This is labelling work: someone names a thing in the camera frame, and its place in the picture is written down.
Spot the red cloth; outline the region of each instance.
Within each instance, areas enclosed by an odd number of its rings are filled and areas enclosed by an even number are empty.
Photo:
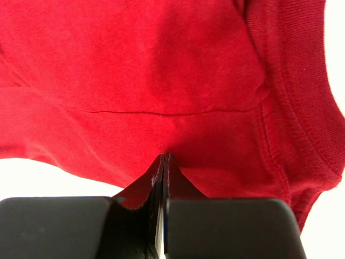
[[[345,164],[324,7],[2,0],[0,158],[126,187],[172,152],[208,197],[277,197],[302,228]]]

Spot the garment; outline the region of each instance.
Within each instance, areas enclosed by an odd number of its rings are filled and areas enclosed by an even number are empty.
[[[322,0],[0,3],[0,158],[126,187],[161,153],[300,228],[341,180]]]

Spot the red shirt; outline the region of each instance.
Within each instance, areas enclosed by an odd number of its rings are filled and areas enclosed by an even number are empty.
[[[126,187],[160,153],[300,228],[345,165],[322,0],[0,3],[0,158]]]

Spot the white background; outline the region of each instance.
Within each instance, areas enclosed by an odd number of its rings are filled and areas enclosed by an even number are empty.
[[[328,0],[325,17],[327,71],[334,98],[345,114],[345,3]],[[20,196],[113,196],[121,188],[78,178],[26,159],[0,160],[0,200]],[[323,193],[307,219],[302,242],[309,259],[345,259],[345,181]]]

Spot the white surface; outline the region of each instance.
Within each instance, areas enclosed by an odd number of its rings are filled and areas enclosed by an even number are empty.
[[[328,77],[334,98],[345,111],[345,3],[328,0],[325,47]],[[113,196],[121,188],[78,178],[57,167],[24,159],[0,160],[0,200],[19,196]],[[323,193],[302,233],[309,259],[345,258],[345,182]]]

